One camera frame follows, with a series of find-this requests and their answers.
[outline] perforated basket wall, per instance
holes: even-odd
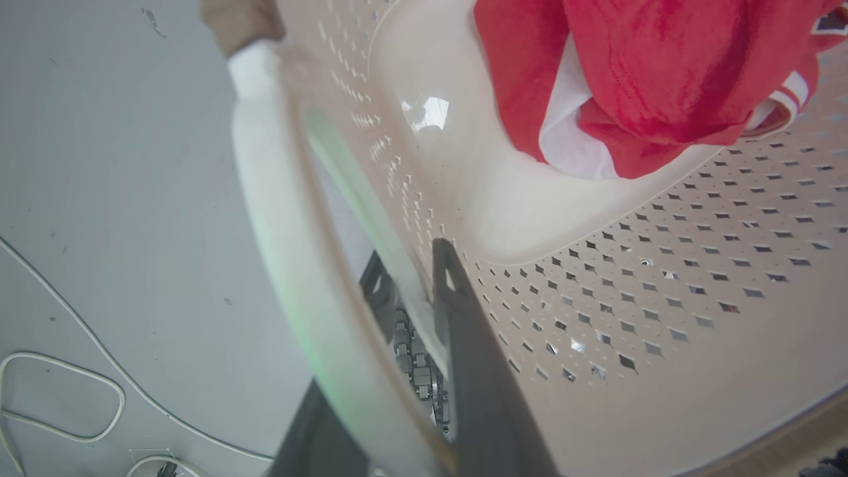
[[[848,382],[848,49],[820,58],[817,95],[790,130],[726,148],[606,227],[504,267],[464,237],[372,77],[395,6],[320,0],[296,20],[281,9],[321,60],[315,101],[410,253],[429,269],[432,239],[462,252],[563,473],[683,472]]]

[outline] laundry basket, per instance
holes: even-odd
[[[848,49],[820,57],[790,130],[590,182],[511,147],[472,6],[280,2],[285,41],[230,61],[260,250],[366,452],[396,475],[455,465],[344,265],[312,155],[446,373],[427,294],[431,243],[452,241],[562,474],[795,475],[848,444]]]

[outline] white fabric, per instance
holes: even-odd
[[[562,61],[545,112],[538,145],[544,159],[572,177],[617,179],[610,151],[602,141],[577,125],[580,106],[592,98],[571,35],[566,40]]]

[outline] cable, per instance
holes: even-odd
[[[181,461],[179,459],[174,459],[173,457],[169,457],[169,456],[145,457],[144,459],[136,462],[136,465],[134,465],[130,468],[130,471],[126,473],[126,477],[132,477],[132,474],[134,472],[136,472],[136,470],[138,470],[138,468],[141,467],[143,464],[148,463],[148,462],[156,462],[156,461],[170,462],[170,463],[179,465],[180,467],[182,467],[183,470],[185,470],[186,472],[188,472],[191,475],[194,475],[194,477],[200,477],[200,473],[196,469],[194,469],[192,466],[184,463],[183,461]]]
[[[109,379],[100,374],[93,373],[91,371],[88,371],[87,369],[83,369],[78,366],[74,366],[69,362],[64,362],[54,357],[44,356],[38,353],[30,353],[28,351],[12,353],[6,356],[6,358],[3,359],[2,362],[0,362],[0,397],[3,396],[3,373],[5,373],[6,371],[6,366],[10,362],[12,362],[12,360],[17,358],[30,358],[38,361],[49,362],[51,364],[55,364],[56,366],[69,369],[74,373],[79,373],[84,376],[88,376],[89,378],[96,379],[101,383],[107,384],[114,390],[114,392],[118,393],[118,411],[115,412],[114,417],[112,418],[112,422],[109,423],[108,426],[106,426],[106,429],[104,429],[100,434],[94,435],[92,437],[83,437],[81,435],[75,435],[71,434],[70,432],[65,432],[59,428],[53,427],[52,425],[45,424],[33,418],[27,418],[26,416],[22,416],[16,412],[5,411],[3,410],[2,406],[0,406],[0,416],[5,416],[7,418],[14,419],[25,424],[33,425],[37,428],[44,429],[47,432],[52,432],[56,435],[60,435],[65,439],[69,439],[74,442],[81,442],[84,444],[89,442],[100,441],[104,436],[106,436],[106,434],[108,434],[112,430],[114,425],[118,423],[118,419],[120,418],[120,415],[124,412],[124,405],[126,404],[126,395],[124,394],[124,390],[122,390],[120,386],[118,386],[118,383],[115,383],[112,379]],[[11,445],[9,445],[8,440],[6,439],[6,434],[3,432],[2,426],[0,426],[0,441],[3,443],[3,447],[6,448],[6,452],[8,452],[9,456],[12,458],[12,462],[14,463],[14,466],[18,469],[18,472],[20,474],[24,474],[24,468],[20,463],[20,457],[18,457],[18,454],[12,449]]]
[[[171,421],[173,421],[174,423],[176,423],[177,425],[179,425],[183,429],[188,430],[188,431],[194,433],[195,435],[203,437],[207,441],[214,442],[215,444],[217,444],[221,447],[224,447],[225,449],[229,449],[233,452],[237,452],[237,453],[242,454],[243,456],[246,456],[246,457],[252,457],[254,459],[259,459],[259,460],[266,461],[266,462],[273,462],[274,461],[273,457],[266,456],[266,455],[263,455],[263,454],[259,454],[257,452],[252,452],[252,451],[249,451],[247,449],[242,449],[241,447],[234,446],[233,444],[229,444],[229,443],[224,442],[220,439],[217,439],[217,438],[215,438],[211,435],[208,435],[205,432],[203,432],[202,430],[197,429],[195,427],[192,427],[192,425],[182,421],[177,416],[173,415],[170,411],[168,411],[167,409],[162,407],[161,404],[154,401],[153,398],[150,397],[150,395],[147,392],[145,392],[142,389],[142,387],[130,376],[130,374],[127,371],[125,371],[124,368],[122,368],[120,366],[120,364],[118,364],[118,362],[112,357],[112,355],[109,354],[109,351],[106,350],[106,347],[103,345],[103,343],[100,341],[100,339],[98,339],[98,337],[94,334],[94,332],[92,331],[91,328],[88,328],[88,325],[86,324],[86,322],[84,322],[82,320],[82,317],[80,317],[79,313],[77,313],[74,310],[74,308],[70,305],[70,303],[68,303],[68,301],[65,298],[63,298],[62,295],[60,295],[59,292],[28,261],[26,261],[26,259],[23,256],[21,256],[18,253],[17,250],[15,250],[12,247],[12,245],[8,244],[8,242],[6,242],[6,239],[3,238],[2,236],[0,236],[0,248],[6,250],[8,252],[8,254],[12,256],[12,258],[14,258],[21,266],[23,266],[23,268],[25,268],[26,271],[29,272],[30,275],[32,275],[38,281],[38,283],[40,283],[42,285],[42,287],[44,287],[44,289],[56,301],[58,301],[59,304],[68,313],[70,313],[70,315],[76,320],[76,323],[78,325],[80,325],[80,327],[82,328],[83,331],[86,332],[86,334],[88,335],[88,338],[90,338],[94,342],[94,345],[98,348],[98,350],[100,350],[100,353],[103,354],[103,356],[106,358],[107,361],[109,361],[109,364],[111,364],[115,368],[115,370],[118,371],[118,373],[121,375],[122,378],[126,379],[126,381],[128,383],[130,383],[130,386],[132,386],[132,389],[136,390],[136,392],[139,395],[141,395],[141,397],[144,399],[144,401],[147,401],[151,406],[155,407],[159,412],[163,413],[168,419],[170,419]]]

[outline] floor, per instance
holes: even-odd
[[[273,455],[310,370],[254,245],[229,140],[232,87],[196,12],[195,2],[165,0],[0,4],[0,237],[159,404]],[[326,190],[358,274],[371,245]],[[124,475],[153,453],[208,476],[267,468],[148,405],[2,252],[0,304],[0,356],[55,356],[126,392],[120,421],[89,445],[0,419],[29,477]],[[117,401],[105,385],[32,360],[9,365],[2,398],[4,409],[78,435],[103,429]],[[0,475],[16,475],[5,452]]]

